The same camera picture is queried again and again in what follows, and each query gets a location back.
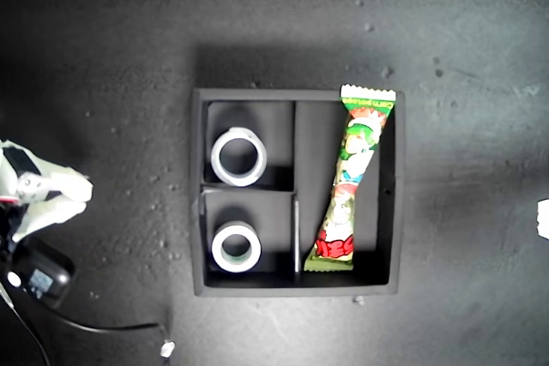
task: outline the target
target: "colorful wrapper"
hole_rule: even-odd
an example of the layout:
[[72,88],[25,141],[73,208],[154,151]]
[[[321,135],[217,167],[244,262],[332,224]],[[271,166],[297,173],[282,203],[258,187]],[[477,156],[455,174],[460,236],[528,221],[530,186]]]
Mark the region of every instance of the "colorful wrapper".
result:
[[341,87],[341,102],[349,111],[349,120],[341,142],[331,201],[305,261],[305,271],[353,269],[354,197],[395,100],[393,91]]

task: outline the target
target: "black cable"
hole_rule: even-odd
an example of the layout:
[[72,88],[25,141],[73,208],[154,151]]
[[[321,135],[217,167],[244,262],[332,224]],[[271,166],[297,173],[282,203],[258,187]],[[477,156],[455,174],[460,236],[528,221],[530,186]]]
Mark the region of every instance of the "black cable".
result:
[[39,347],[40,349],[40,355],[42,356],[42,360],[44,361],[45,366],[51,366],[50,358],[48,357],[48,353],[45,351],[44,343],[42,343],[42,339],[39,337],[38,332],[34,328],[33,324],[30,322],[26,322],[23,320],[21,315],[17,312],[17,310],[13,309],[15,316],[17,316],[17,319],[21,322],[23,327],[27,330],[27,332],[33,337],[34,343]]
[[24,287],[23,289],[42,309],[44,309],[50,315],[56,317],[59,321],[61,321],[65,325],[74,327],[76,329],[83,330],[85,332],[99,333],[99,334],[116,334],[116,333],[124,333],[124,332],[138,332],[142,330],[159,329],[160,332],[162,333],[162,338],[164,340],[168,340],[168,333],[166,331],[166,328],[161,323],[143,323],[141,325],[121,326],[121,327],[89,326],[89,325],[80,323],[78,321],[73,321],[69,317],[62,315],[55,309],[52,309],[47,304],[45,304],[40,299],[38,299],[36,295],[33,293],[33,291],[29,290],[27,287]]
[[[4,286],[2,282],[0,282],[0,287],[3,287],[6,293],[8,293],[8,289]],[[31,321],[26,321],[22,318],[22,316],[17,311],[17,308],[14,306],[12,302],[6,301],[6,304],[9,306],[9,308],[14,312],[15,317],[19,319],[19,322],[23,325],[25,330],[27,330],[28,334],[31,335],[31,337],[34,340],[34,343],[39,347],[40,349],[40,355],[42,356],[42,360],[44,361],[45,366],[51,366],[50,358],[48,357],[48,353],[45,350],[44,342],[42,342],[42,339],[40,338],[40,335],[36,328],[34,327],[33,323]]]

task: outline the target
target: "red lettering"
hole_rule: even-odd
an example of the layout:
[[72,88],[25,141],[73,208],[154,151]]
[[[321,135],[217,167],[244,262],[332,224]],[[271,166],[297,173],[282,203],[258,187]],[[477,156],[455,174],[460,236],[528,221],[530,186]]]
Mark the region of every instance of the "red lettering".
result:
[[341,240],[334,240],[333,242],[328,243],[329,248],[329,257],[337,259],[342,257],[343,253],[343,242]]
[[328,257],[328,246],[326,241],[317,240],[317,255],[322,257]]
[[334,240],[326,242],[323,239],[317,240],[317,256],[330,257],[337,259],[344,255],[350,255],[353,252],[353,236],[349,236],[345,242]]
[[345,244],[343,244],[343,250],[345,251],[345,255],[350,255],[353,252],[353,235],[347,238]]

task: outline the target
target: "black device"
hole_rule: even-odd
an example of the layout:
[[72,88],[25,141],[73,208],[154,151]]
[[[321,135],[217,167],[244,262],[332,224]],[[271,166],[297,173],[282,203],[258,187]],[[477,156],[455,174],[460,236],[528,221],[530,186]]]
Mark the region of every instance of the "black device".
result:
[[11,272],[29,293],[50,307],[57,307],[75,276],[75,264],[38,238],[27,237],[12,255]]

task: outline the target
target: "tape roll core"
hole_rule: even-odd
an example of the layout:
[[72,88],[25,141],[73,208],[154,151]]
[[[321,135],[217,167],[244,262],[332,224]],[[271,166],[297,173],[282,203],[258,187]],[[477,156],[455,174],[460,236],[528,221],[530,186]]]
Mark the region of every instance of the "tape roll core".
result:
[[[249,245],[242,255],[233,256],[223,249],[223,243],[231,236],[244,237]],[[212,255],[223,270],[242,273],[252,269],[261,257],[261,243],[253,228],[245,222],[235,221],[224,224],[214,236]]]
[[[256,163],[246,173],[236,174],[231,173],[221,164],[220,156],[221,150],[229,142],[237,139],[244,139],[251,143],[257,152]],[[262,141],[259,140],[257,135],[247,128],[230,128],[227,132],[215,141],[212,147],[211,164],[214,169],[215,175],[224,183],[231,186],[250,186],[257,182],[257,180],[265,172],[267,167],[267,151]]]

